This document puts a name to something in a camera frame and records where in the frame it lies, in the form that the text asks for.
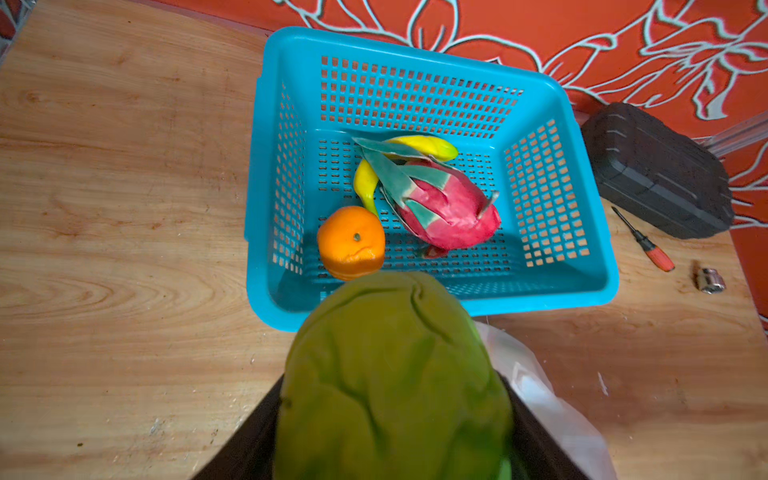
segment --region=plastic bag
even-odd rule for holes
[[[493,367],[531,410],[561,449],[592,480],[617,480],[602,435],[576,409],[553,392],[536,356],[516,338],[475,322]]]

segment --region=basket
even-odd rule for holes
[[[308,28],[266,43],[253,114],[245,236],[251,306],[297,331],[341,282],[316,233],[359,204],[351,137],[430,134],[451,165],[500,192],[502,226],[485,244],[423,260],[380,194],[385,270],[436,277],[470,315],[593,306],[618,291],[603,207],[563,89],[530,71]]]

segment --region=wooden tabletop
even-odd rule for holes
[[[188,478],[282,372],[293,336],[245,292],[265,40],[119,0],[46,0],[24,27],[0,68],[3,479]],[[613,303],[488,320],[620,478],[768,478],[768,346],[730,236],[635,220],[667,274],[608,219]],[[728,290],[696,291],[696,261]]]

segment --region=pink dragon fruit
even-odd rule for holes
[[[385,199],[406,228],[434,248],[425,257],[469,248],[490,239],[502,223],[493,202],[460,170],[412,147],[355,138],[382,182]],[[411,160],[397,165],[384,154]]]

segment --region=yellow banana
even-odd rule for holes
[[[458,150],[449,142],[437,137],[428,137],[426,135],[406,135],[404,137],[395,137],[387,140],[394,144],[403,144],[413,147],[424,155],[432,155],[438,161],[450,161],[458,156]],[[360,165],[355,172],[353,182],[355,193],[362,205],[372,214],[379,216],[376,210],[376,204],[373,201],[373,194],[376,192],[376,185],[379,184],[379,177],[373,171],[371,165],[361,160]]]
[[[376,176],[376,172],[366,160],[361,160],[360,165],[355,172],[355,193],[362,205],[372,214],[379,217],[379,212],[376,210],[376,204],[373,201],[373,193],[376,192],[376,185],[379,184],[379,177]]]
[[[439,161],[451,161],[458,156],[458,150],[442,138],[427,135],[406,135],[387,140],[392,144],[403,144],[413,147],[424,155],[432,155]]]

